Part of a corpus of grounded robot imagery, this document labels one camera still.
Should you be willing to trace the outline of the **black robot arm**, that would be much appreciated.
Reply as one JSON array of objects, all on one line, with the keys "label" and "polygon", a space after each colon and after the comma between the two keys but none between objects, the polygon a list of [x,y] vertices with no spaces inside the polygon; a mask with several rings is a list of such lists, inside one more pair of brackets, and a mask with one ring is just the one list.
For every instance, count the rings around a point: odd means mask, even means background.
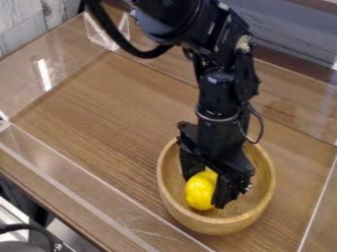
[{"label": "black robot arm", "polygon": [[244,153],[251,99],[260,92],[253,34],[245,20],[220,0],[130,0],[134,18],[160,44],[181,46],[198,80],[198,122],[181,122],[180,159],[185,179],[212,169],[210,203],[224,208],[252,188],[256,168]]}]

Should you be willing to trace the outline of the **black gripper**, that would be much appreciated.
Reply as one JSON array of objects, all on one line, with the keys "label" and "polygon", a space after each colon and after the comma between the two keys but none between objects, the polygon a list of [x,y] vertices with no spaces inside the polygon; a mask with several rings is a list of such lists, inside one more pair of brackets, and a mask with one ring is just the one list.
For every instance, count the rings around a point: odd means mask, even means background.
[{"label": "black gripper", "polygon": [[256,173],[244,144],[248,142],[251,114],[234,108],[229,114],[213,113],[198,105],[198,123],[181,121],[178,145],[182,175],[189,180],[206,167],[217,174],[212,204],[225,206],[245,194]]}]

